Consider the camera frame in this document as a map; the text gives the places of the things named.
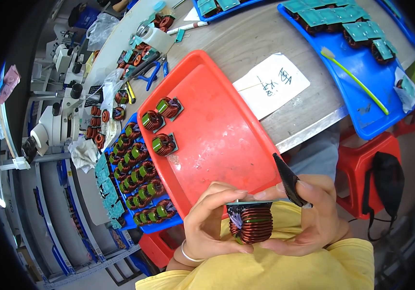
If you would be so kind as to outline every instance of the microscope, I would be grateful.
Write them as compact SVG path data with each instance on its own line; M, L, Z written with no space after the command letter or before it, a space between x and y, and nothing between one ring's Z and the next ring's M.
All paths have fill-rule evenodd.
M62 100L45 108L39 123L30 131L30 136L22 145L22 155L29 165L37 152L43 156L49 146L61 145L66 141L77 141L85 102L87 100L102 102L100 95L83 92L84 55L78 55L73 50L68 54L71 56L71 63L65 73L65 90L47 93L54 94L56 98Z

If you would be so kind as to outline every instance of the black strap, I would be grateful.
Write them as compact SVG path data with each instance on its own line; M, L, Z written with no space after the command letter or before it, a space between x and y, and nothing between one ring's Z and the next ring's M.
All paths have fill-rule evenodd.
M370 179L371 179L371 177L372 177L372 170L369 169L369 170L367 170L367 172L365 172L364 195L362 196L362 214L369 214L370 215L370 223L368 224L367 236L368 236L369 241L375 242L375 241L378 241L379 239L381 239L382 237L388 235L391 232L392 224L397 219L397 215L394 216L394 217L391 217L391 221L389 223L389 229L388 229L388 232L386 234L381 235L378 239L373 239L370 236L370 229L372 228L373 221L375 220L375 211L368 204L368 202L370 200Z

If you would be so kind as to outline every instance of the hand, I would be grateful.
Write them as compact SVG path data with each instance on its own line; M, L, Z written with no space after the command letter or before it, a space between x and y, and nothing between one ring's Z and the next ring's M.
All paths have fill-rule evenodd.
M279 255L305 256L332 244L343 237L349 230L347 222L338 218L336 211L336 189L333 180L326 175L299 175L296 191L304 200L314 207L301 210L302 233L294 241L268 239L260 244ZM282 183L252 196L254 200L274 200L285 198Z
M220 222L224 205L243 199L246 190L237 190L227 183L213 181L200 196L183 221L186 243L183 251L192 259L207 259L231 253L252 253L252 245L240 245L234 240L220 240Z

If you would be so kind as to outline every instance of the yellow shirt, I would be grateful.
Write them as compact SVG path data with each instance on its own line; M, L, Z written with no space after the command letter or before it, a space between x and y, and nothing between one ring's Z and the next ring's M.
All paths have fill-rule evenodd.
M289 239L301 229L301 208L272 204L272 238ZM229 235L229 219L221 237ZM254 245L253 254L236 253L205 260L192 272L167 271L136 282L137 290L164 289L370 289L374 288L373 246L345 239L304 257L288 257Z

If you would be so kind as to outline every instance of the green toothbrush handle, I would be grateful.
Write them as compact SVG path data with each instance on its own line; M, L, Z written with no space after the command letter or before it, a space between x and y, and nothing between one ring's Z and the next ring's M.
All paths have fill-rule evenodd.
M378 107L381 109L381 111L383 111L383 113L385 113L386 115L389 114L388 109L380 102L380 100L378 100L377 97L375 97L375 95L373 95L373 93L364 85L362 84L362 82L355 77L355 75L353 75L350 71L348 71L345 67L343 67L338 61L336 61L334 58L328 58L327 59L333 61L337 66L339 66L344 72L346 72L351 78L353 78L354 81L356 81L357 84L359 84L359 86L362 87L362 89L367 92L367 94L370 96L370 98L372 98L372 100L378 105Z

